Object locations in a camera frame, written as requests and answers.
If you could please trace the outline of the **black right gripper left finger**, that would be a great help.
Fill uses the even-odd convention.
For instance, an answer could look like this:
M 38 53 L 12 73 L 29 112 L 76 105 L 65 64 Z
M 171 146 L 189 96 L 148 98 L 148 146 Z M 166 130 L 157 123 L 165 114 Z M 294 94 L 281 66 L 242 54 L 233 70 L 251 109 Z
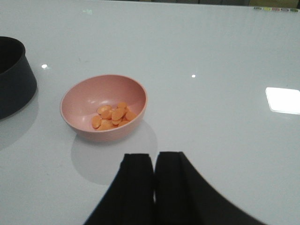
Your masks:
M 86 225 L 153 225 L 154 172 L 148 154 L 125 154 Z

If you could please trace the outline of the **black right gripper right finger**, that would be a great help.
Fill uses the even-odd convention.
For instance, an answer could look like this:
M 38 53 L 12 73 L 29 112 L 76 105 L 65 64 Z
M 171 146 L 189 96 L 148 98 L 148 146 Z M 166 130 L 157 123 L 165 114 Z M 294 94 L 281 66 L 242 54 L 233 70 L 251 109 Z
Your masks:
M 260 225 L 224 198 L 183 152 L 160 152 L 155 166 L 158 225 Z

